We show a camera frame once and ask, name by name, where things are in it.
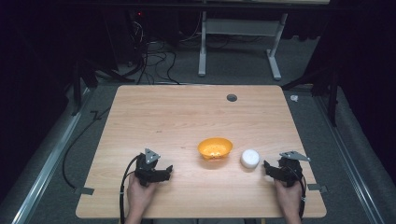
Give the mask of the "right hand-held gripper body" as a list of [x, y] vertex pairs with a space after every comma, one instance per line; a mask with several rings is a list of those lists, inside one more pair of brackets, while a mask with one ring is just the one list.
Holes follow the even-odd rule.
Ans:
[[285, 182], [288, 188], [296, 181], [301, 181], [304, 176], [300, 161], [310, 162], [311, 159], [297, 151], [280, 153], [276, 178]]

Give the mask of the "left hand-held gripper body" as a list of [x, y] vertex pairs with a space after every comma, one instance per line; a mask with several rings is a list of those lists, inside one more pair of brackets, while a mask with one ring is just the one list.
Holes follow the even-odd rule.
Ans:
[[137, 156], [134, 175], [138, 178], [139, 183], [143, 187], [147, 187], [150, 183], [156, 183], [155, 176], [160, 175], [155, 169], [158, 159], [161, 156], [149, 148], [144, 153]]

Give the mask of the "white round cup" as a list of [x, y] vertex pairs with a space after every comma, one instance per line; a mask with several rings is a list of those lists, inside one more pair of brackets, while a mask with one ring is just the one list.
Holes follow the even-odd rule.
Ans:
[[244, 150], [240, 157], [242, 165], [248, 169], [256, 168], [260, 162], [260, 159], [259, 153], [254, 149]]

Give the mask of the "orange plastic bowl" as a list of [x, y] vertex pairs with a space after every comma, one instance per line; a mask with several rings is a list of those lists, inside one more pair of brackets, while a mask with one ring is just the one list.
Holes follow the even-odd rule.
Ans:
[[233, 149], [233, 143], [222, 137], [203, 140], [197, 147], [198, 152], [206, 160], [218, 160], [227, 157]]

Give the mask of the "person's left hand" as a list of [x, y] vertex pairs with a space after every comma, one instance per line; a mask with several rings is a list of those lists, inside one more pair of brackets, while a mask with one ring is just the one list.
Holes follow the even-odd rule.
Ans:
[[143, 187], [140, 185], [138, 178], [131, 175], [127, 190], [129, 204], [127, 216], [142, 217], [152, 201], [157, 186], [157, 183], [151, 183], [147, 187]]

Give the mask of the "person's right hand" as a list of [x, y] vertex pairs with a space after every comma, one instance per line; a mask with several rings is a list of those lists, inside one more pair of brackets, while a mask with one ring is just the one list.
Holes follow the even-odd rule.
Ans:
[[292, 187], [284, 187], [282, 182], [275, 180], [276, 197], [283, 217], [300, 217], [300, 201], [302, 198], [302, 188], [297, 182]]

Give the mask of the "black metal stand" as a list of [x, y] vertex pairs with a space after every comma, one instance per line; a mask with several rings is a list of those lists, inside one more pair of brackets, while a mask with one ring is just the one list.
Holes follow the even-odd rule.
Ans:
[[299, 85], [312, 84], [313, 96], [328, 96], [327, 116], [333, 127], [336, 126], [335, 110], [337, 105], [338, 72], [331, 68], [320, 68], [307, 73], [290, 83], [281, 86], [283, 91], [291, 90]]
[[92, 60], [84, 59], [77, 60], [72, 68], [72, 83], [73, 83], [73, 100], [74, 100], [74, 108], [72, 115], [76, 116], [80, 109], [82, 108], [82, 88], [81, 82], [84, 82], [88, 88], [96, 88], [98, 85], [97, 80], [95, 79], [95, 72], [101, 71], [106, 75], [110, 76], [117, 81], [133, 83], [134, 80], [123, 77], [119, 75], [115, 71], [105, 68], [99, 63], [96, 63]]

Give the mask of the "black computer tower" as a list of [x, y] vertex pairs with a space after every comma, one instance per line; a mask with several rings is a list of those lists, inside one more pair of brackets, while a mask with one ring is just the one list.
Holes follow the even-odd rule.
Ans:
[[141, 65], [144, 62], [144, 56], [148, 49], [148, 38], [143, 13], [141, 11], [126, 9], [124, 11], [124, 17], [127, 35], [132, 44], [131, 63]]

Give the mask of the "silver floor rail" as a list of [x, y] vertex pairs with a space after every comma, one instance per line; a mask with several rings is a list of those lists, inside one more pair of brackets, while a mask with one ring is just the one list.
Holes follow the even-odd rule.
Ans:
[[325, 119], [325, 122], [330, 129], [332, 138], [335, 141], [337, 152], [340, 160], [344, 166], [344, 170], [349, 178], [349, 181], [359, 198], [361, 206], [365, 212], [365, 215], [369, 219], [371, 224], [385, 224], [384, 218], [380, 214], [370, 190], [364, 182], [361, 173], [359, 172], [355, 162], [348, 152], [348, 148], [339, 133], [338, 129], [332, 125], [331, 120], [328, 118], [327, 106], [321, 97], [315, 97], [314, 101], [320, 111], [320, 114]]
[[67, 96], [70, 102], [66, 110], [49, 130], [17, 181], [14, 196], [18, 199], [18, 206], [8, 224], [28, 222], [65, 153], [66, 145], [81, 117], [81, 113], [74, 109], [73, 93], [69, 91]]

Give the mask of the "white metal desk frame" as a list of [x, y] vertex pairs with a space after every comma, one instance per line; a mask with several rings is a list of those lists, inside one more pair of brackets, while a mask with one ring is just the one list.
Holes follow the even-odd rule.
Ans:
[[201, 46], [199, 52], [198, 76], [206, 74], [206, 36], [207, 35], [248, 35], [270, 36], [273, 46], [265, 51], [273, 79], [279, 81], [281, 74], [276, 62], [276, 50], [283, 34], [288, 14], [284, 13], [278, 21], [254, 21], [241, 19], [213, 19], [201, 13]]

